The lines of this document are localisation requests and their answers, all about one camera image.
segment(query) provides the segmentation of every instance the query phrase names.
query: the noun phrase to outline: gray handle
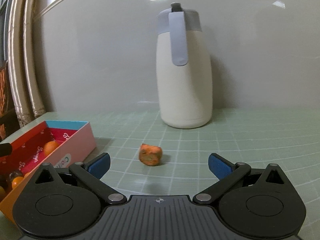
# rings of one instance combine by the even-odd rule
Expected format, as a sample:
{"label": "gray handle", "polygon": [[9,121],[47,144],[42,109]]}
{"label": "gray handle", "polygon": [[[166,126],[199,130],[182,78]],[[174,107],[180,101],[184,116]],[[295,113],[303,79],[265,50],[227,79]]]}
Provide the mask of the gray handle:
{"label": "gray handle", "polygon": [[169,13],[172,63],[184,66],[188,63],[188,45],[184,12]]}

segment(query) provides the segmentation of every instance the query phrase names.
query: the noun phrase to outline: white thermos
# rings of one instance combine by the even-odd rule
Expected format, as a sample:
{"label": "white thermos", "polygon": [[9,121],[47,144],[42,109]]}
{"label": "white thermos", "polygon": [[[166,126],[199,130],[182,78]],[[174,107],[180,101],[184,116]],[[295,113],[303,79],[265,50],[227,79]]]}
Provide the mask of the white thermos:
{"label": "white thermos", "polygon": [[196,128],[212,116],[212,70],[199,14],[173,3],[158,15],[156,74],[162,120]]}

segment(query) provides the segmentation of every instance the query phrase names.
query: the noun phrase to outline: cardboard box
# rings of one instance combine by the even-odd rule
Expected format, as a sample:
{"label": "cardboard box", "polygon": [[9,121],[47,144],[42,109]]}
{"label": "cardboard box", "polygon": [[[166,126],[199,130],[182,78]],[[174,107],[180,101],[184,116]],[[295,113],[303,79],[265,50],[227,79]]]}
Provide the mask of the cardboard box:
{"label": "cardboard box", "polygon": [[[55,140],[60,145],[48,156],[44,155],[44,144]],[[20,170],[25,179],[13,190],[8,187],[7,196],[0,202],[0,210],[13,223],[12,207],[42,162],[54,167],[68,167],[74,162],[82,162],[96,147],[89,122],[44,121],[11,143],[12,153],[0,158],[0,175],[6,177],[12,171]]]}

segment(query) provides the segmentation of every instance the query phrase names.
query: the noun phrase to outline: gray wall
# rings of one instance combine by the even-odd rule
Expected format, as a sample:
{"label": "gray wall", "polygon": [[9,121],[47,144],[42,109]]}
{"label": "gray wall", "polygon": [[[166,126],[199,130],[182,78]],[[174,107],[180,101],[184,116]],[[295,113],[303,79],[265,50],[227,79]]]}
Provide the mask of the gray wall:
{"label": "gray wall", "polygon": [[215,107],[320,106],[320,0],[64,0],[34,25],[48,110],[158,108],[156,16],[196,9]]}

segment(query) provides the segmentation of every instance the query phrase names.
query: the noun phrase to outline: curtain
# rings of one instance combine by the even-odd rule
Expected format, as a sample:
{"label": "curtain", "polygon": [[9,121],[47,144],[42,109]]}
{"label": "curtain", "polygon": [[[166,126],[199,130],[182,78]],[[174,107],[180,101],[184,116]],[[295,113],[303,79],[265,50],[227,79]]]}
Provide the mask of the curtain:
{"label": "curtain", "polygon": [[36,82],[32,48],[35,0],[13,0],[8,28],[9,80],[20,127],[45,113]]}

